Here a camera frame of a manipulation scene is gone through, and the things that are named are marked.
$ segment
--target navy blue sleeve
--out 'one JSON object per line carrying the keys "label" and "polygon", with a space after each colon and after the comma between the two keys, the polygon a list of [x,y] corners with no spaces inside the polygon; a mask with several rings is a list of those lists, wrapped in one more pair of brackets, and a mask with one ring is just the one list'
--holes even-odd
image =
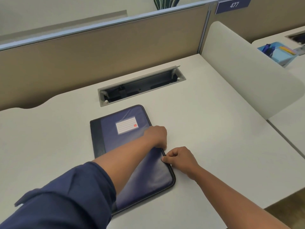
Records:
{"label": "navy blue sleeve", "polygon": [[114,185],[96,163],[87,162],[41,189],[27,192],[23,204],[0,229],[104,229],[116,200]]}

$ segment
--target beige partition panel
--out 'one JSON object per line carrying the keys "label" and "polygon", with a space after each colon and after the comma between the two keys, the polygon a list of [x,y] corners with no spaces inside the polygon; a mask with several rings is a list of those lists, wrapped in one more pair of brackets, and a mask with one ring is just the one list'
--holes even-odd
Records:
{"label": "beige partition panel", "polygon": [[208,5],[0,52],[0,110],[197,53]]}
{"label": "beige partition panel", "polygon": [[215,14],[217,3],[205,33],[211,24],[220,21],[248,42],[305,25],[305,0],[251,0],[247,8]]}

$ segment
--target desk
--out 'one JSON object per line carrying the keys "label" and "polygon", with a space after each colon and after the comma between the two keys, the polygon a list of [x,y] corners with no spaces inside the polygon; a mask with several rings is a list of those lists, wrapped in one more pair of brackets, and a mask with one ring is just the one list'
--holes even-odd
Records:
{"label": "desk", "polygon": [[[303,30],[305,26],[256,40],[252,44],[260,47],[267,43],[281,42],[291,49],[296,49],[295,43],[285,36]],[[285,69],[305,84],[305,55],[295,58]],[[271,117],[269,121],[305,156],[305,96]]]}
{"label": "desk", "polygon": [[[186,80],[100,107],[97,89],[179,66]],[[200,56],[194,55],[0,112],[0,217],[26,191],[94,159],[90,120],[141,104],[168,130],[168,150],[198,163],[265,208],[305,187],[305,160]],[[175,170],[175,186],[119,214],[108,228],[225,229],[201,189]]]}

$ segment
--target white desk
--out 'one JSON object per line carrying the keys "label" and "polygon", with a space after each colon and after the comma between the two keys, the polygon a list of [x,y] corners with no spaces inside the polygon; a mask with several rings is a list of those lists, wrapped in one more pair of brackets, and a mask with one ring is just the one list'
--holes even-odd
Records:
{"label": "white desk", "polygon": [[[296,49],[298,46],[285,36],[303,30],[305,26],[256,40],[252,44],[260,47],[267,43],[281,42],[291,49]],[[295,58],[285,69],[305,84],[305,55]],[[269,121],[305,156],[305,96],[271,117]]]}
{"label": "white desk", "polygon": [[[100,107],[97,89],[181,65],[185,81]],[[265,208],[305,187],[305,160],[200,56],[67,92],[33,109],[0,112],[0,217],[26,191],[94,159],[90,120],[141,104],[168,130],[168,149]],[[108,228],[226,228],[197,184],[175,170],[167,193],[113,218]]]}

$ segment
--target padfolio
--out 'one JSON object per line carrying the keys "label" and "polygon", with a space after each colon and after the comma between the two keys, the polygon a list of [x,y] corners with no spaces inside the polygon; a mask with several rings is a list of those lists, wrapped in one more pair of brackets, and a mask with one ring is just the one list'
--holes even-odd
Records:
{"label": "padfolio", "polygon": [[[144,134],[151,126],[142,105],[90,121],[95,158]],[[161,161],[163,149],[153,148],[137,166],[124,189],[116,197],[112,215],[120,213],[166,189],[176,181],[170,165]]]}

